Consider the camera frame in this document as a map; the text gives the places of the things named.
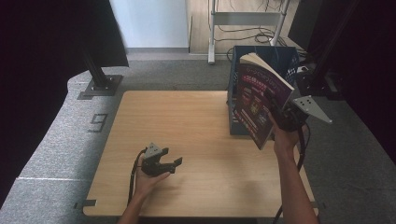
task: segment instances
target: book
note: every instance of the book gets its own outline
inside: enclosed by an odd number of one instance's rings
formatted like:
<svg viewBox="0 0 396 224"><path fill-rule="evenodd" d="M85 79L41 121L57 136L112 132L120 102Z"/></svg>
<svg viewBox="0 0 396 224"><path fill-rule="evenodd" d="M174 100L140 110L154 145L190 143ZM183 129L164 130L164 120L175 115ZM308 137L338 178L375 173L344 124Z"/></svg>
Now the book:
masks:
<svg viewBox="0 0 396 224"><path fill-rule="evenodd" d="M273 128L268 117L271 104L264 92L271 92L277 104L283 107L294 88L256 53L243 55L237 72L233 113L247 128L256 146L262 149Z"/></svg>

